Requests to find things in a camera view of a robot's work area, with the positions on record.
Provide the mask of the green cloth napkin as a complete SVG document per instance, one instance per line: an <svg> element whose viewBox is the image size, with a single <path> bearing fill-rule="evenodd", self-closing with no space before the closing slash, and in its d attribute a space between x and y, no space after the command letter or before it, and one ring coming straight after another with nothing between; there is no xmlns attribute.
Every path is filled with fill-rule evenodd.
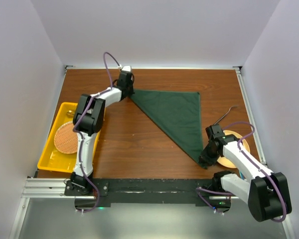
<svg viewBox="0 0 299 239"><path fill-rule="evenodd" d="M138 90L131 100L200 167L203 151L199 92Z"/></svg>

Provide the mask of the black handled silver fork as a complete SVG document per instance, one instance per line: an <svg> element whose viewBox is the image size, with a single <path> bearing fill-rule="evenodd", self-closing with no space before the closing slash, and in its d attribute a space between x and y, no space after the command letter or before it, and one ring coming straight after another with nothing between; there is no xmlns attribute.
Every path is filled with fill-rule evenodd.
<svg viewBox="0 0 299 239"><path fill-rule="evenodd" d="M233 105L233 106L231 106L229 109L228 109L228 111L224 114L224 115L222 115L213 125L216 125L216 124L219 124L229 113L230 113L230 111L232 110L232 109L235 109L235 108L237 108L238 107L238 105Z"/></svg>

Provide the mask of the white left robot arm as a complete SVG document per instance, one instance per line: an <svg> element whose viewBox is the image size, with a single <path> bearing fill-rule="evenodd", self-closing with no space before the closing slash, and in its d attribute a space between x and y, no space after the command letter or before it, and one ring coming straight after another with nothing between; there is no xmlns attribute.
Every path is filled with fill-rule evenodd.
<svg viewBox="0 0 299 239"><path fill-rule="evenodd" d="M82 94L73 118L73 131L77 134L76 163L70 176L71 187L81 195L96 190L92 182L94 143L102 129L106 107L118 103L134 93L134 75L131 66L124 66L115 85L87 95Z"/></svg>

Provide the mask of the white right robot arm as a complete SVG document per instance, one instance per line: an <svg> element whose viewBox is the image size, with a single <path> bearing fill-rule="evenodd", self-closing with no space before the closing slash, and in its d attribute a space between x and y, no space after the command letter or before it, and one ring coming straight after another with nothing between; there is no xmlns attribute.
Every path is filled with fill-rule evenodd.
<svg viewBox="0 0 299 239"><path fill-rule="evenodd" d="M229 159L242 172L240 178L231 171L215 173L210 190L198 187L197 193L236 196L248 205L258 222L272 220L280 223L292 212L286 176L262 165L243 146L243 138L226 135L218 124L207 127L208 144L201 152L199 162L204 168L212 166L220 157Z"/></svg>

